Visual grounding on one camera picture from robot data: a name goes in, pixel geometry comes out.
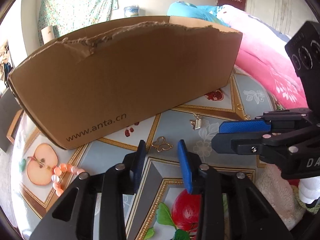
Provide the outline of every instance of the green patterned curtain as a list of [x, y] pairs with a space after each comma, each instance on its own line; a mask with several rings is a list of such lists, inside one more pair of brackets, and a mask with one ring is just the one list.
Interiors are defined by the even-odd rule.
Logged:
[[110, 20], [111, 11], [118, 8], [118, 0], [41, 0], [39, 12], [39, 39], [41, 30], [53, 26], [54, 36]]

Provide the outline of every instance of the pink bead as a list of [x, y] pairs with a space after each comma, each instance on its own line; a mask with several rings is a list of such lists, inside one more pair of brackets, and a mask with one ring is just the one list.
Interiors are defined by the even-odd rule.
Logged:
[[59, 167], [55, 167], [53, 171], [54, 171], [54, 174], [56, 174], [57, 176], [60, 176], [62, 174], [62, 171], [60, 170]]
[[59, 165], [59, 168], [62, 172], [66, 172], [67, 171], [67, 165], [65, 163], [61, 163]]
[[56, 194], [57, 194], [58, 197], [60, 197], [62, 195], [62, 193], [63, 193], [63, 190], [61, 188], [58, 188], [56, 190]]
[[78, 169], [77, 171], [77, 175], [79, 175], [80, 173], [85, 172], [84, 169]]
[[77, 166], [72, 166], [72, 168], [71, 168], [71, 173], [72, 173], [73, 175], [77, 175], [77, 172], [78, 172], [78, 167], [77, 167]]
[[58, 183], [58, 182], [54, 182], [54, 183], [52, 184], [52, 187], [53, 187], [55, 190], [57, 190], [57, 189], [61, 188], [61, 185], [60, 185], [60, 183]]
[[71, 172], [71, 168], [72, 168], [72, 165], [71, 164], [67, 164], [67, 172]]

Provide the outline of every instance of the camera lens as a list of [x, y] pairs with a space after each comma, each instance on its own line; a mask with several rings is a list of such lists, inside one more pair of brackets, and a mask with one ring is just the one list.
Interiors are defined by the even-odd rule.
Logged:
[[312, 59], [309, 54], [309, 51], [305, 47], [301, 47], [299, 49], [299, 56], [302, 61], [302, 64], [305, 66], [306, 69], [312, 68]]
[[311, 42], [311, 52], [312, 55], [316, 58], [318, 62], [320, 62], [320, 46], [316, 41]]
[[299, 70], [301, 68], [300, 61], [299, 61], [298, 57], [294, 54], [292, 55], [292, 64], [297, 70]]

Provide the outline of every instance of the paper roll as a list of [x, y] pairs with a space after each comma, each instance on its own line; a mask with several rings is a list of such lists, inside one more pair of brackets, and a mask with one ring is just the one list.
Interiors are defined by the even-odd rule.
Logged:
[[44, 44], [46, 44], [47, 42], [53, 40], [54, 39], [54, 34], [53, 34], [52, 25], [44, 27], [41, 30], [41, 34], [42, 34], [42, 39], [43, 39], [43, 43]]

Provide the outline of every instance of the table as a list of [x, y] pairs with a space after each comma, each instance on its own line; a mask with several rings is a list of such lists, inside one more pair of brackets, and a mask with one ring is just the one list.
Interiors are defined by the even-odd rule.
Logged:
[[[24, 115], [14, 143], [11, 162], [12, 205], [18, 228], [23, 237], [28, 239], [58, 198], [52, 182], [39, 186], [29, 179], [29, 175], [34, 177], [35, 173], [39, 176], [44, 174], [38, 168], [28, 167], [30, 157], [35, 154], [40, 144], [45, 143], [52, 147], [58, 158], [58, 165], [70, 163], [94, 175], [122, 162], [126, 154], [136, 151], [139, 141], [143, 139], [146, 141], [148, 154], [140, 189], [134, 196], [123, 196], [127, 238], [172, 239], [178, 228], [175, 227], [179, 224], [178, 219], [172, 220], [174, 225], [163, 225], [156, 220], [155, 211], [159, 206], [165, 205], [170, 219], [172, 207], [181, 204], [180, 198], [183, 198], [183, 182], [176, 154], [177, 142], [184, 139], [189, 151], [199, 154], [204, 163], [216, 167], [219, 171], [242, 171], [255, 181], [265, 165], [257, 156], [218, 155], [211, 148], [211, 139], [224, 121], [253, 119], [276, 108], [279, 108], [279, 105], [275, 98], [254, 79], [235, 67], [228, 84], [220, 90], [73, 150], [63, 150], [54, 145], [30, 118]], [[196, 115], [200, 115], [201, 128], [193, 130], [190, 121], [196, 119]], [[156, 149], [152, 146], [156, 141], [169, 143], [173, 147]], [[62, 188], [68, 187], [74, 178], [70, 173], [62, 173]], [[98, 239], [100, 198], [98, 195], [94, 239]], [[191, 230], [190, 238], [193, 238], [194, 234], [194, 230]]]

